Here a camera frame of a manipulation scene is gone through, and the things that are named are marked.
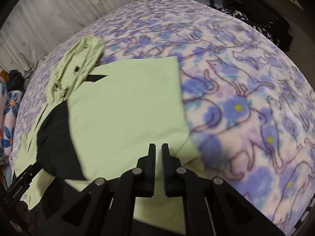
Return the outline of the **person's left hand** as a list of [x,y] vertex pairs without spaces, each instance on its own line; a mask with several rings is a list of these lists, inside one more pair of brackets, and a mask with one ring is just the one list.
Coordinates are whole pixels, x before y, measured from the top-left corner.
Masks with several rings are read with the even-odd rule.
[[33,234],[38,228],[37,215],[28,209],[28,205],[24,201],[19,201],[15,205],[15,209],[21,219],[24,221],[24,225],[10,222],[17,233],[25,235],[26,232]]

